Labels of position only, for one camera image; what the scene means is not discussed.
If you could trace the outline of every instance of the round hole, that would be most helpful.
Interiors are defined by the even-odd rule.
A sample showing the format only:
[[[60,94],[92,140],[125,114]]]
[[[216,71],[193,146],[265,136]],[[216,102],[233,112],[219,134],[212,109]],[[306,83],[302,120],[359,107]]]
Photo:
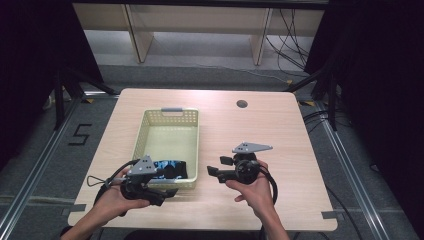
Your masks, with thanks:
[[[246,101],[244,101],[244,100],[238,100],[238,101],[237,101],[237,106],[238,106],[239,108],[245,108],[245,107],[247,107],[247,102],[246,102]]]

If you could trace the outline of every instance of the table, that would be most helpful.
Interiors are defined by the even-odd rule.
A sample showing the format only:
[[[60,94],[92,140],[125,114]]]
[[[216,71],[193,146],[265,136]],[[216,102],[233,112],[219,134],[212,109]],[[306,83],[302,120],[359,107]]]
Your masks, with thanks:
[[[247,107],[240,108],[237,101]],[[336,219],[323,219],[333,211],[322,176],[291,93],[125,89],[115,106],[87,175],[106,179],[131,160],[138,128],[146,109],[162,107],[199,110],[199,170],[196,188],[179,190],[161,207],[129,211],[107,227],[191,230],[259,230],[261,223],[246,203],[233,199],[238,192],[219,184],[207,166],[225,169],[219,157],[232,156],[242,141],[272,145],[258,152],[278,184],[276,209],[287,230],[333,231]],[[75,204],[86,204],[85,212],[72,212],[74,225],[92,207],[98,187],[85,183]]]

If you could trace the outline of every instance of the floor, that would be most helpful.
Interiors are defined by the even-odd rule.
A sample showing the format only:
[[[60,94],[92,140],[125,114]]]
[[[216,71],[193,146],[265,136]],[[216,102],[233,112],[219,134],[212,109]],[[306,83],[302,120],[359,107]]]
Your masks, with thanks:
[[[265,46],[261,65],[253,65],[249,38],[244,35],[156,33],[146,61],[142,64],[135,61],[128,33],[86,31],[86,36],[103,71],[113,71],[114,67],[124,66],[129,69],[139,67],[201,68],[211,69],[211,71],[243,72],[250,77],[264,77],[264,72],[267,71],[284,71],[289,74],[305,75],[301,72],[301,68],[278,57],[269,43]],[[313,38],[299,37],[297,39],[298,45],[306,51],[310,49],[312,41]],[[277,36],[271,36],[270,42],[278,49],[282,46],[282,41]],[[293,41],[289,42],[292,48],[296,48]],[[287,47],[283,52],[300,65],[303,64],[298,53]],[[273,80],[276,78],[275,76],[266,77]],[[120,79],[116,81],[112,84],[122,86],[127,83],[125,79],[122,79],[122,82],[119,82]],[[281,81],[287,83],[289,80],[282,79]],[[303,99],[299,106],[304,116],[325,108],[324,103],[316,103],[311,106],[304,100],[308,99]],[[18,212],[18,215],[21,214],[20,218],[12,223],[11,232],[8,233],[10,239],[46,239],[43,236],[52,236],[53,234],[46,234],[43,225],[54,229],[51,231],[55,234],[63,227],[66,222],[66,211],[69,211],[80,184],[61,181],[62,179],[72,179],[73,175],[77,175],[77,173],[85,174],[90,164],[90,154],[95,152],[96,144],[101,139],[108,118],[95,120],[98,127],[90,130],[93,131],[90,138],[95,141],[88,142],[84,146],[89,154],[84,156],[83,161],[69,164],[72,158],[79,156],[74,149],[69,149],[66,141],[72,139],[73,129],[78,124],[93,122],[92,116],[96,116],[96,114],[110,115],[115,103],[116,99],[113,98],[101,99],[94,105],[77,103],[78,107],[74,112],[78,119],[76,120],[75,117],[71,119],[68,129],[63,130],[64,136],[57,138],[51,137],[54,111],[46,110],[46,114],[40,118],[39,124],[34,127],[34,131],[29,136],[25,151],[22,151],[21,156],[7,166],[8,171],[0,174],[1,213],[10,211],[9,206],[16,201],[14,196],[19,195],[22,191],[20,186],[29,186],[28,182],[31,181],[35,184],[33,191],[29,193],[30,201],[23,202],[26,205],[25,210]],[[67,104],[69,105],[68,109],[71,110],[75,105],[72,101]],[[338,113],[337,122],[339,126],[337,132],[332,132],[327,122],[319,116],[306,122],[324,182],[330,189],[330,199],[339,220],[339,228],[333,233],[327,233],[328,237],[330,239],[418,239],[384,179],[378,172],[370,169],[372,159],[368,158],[366,150],[360,144],[360,139],[357,138],[354,129],[350,126],[348,116]],[[52,139],[58,143],[55,145],[51,142]],[[49,153],[43,152],[43,146],[46,145],[55,146],[51,153],[55,155],[53,157],[55,161],[47,162],[46,166],[37,165],[42,156],[47,156],[47,158],[50,156]],[[63,169],[65,164],[71,167]],[[32,174],[34,165],[39,166],[36,170],[41,172],[46,168],[49,168],[50,171],[41,174],[39,179],[27,179],[27,176]],[[54,222],[45,220],[51,216],[56,216],[55,219],[58,220]],[[92,239],[120,239],[127,233],[128,230],[104,229],[102,232],[96,233]],[[323,235],[317,233],[290,234],[293,239],[324,239]]]

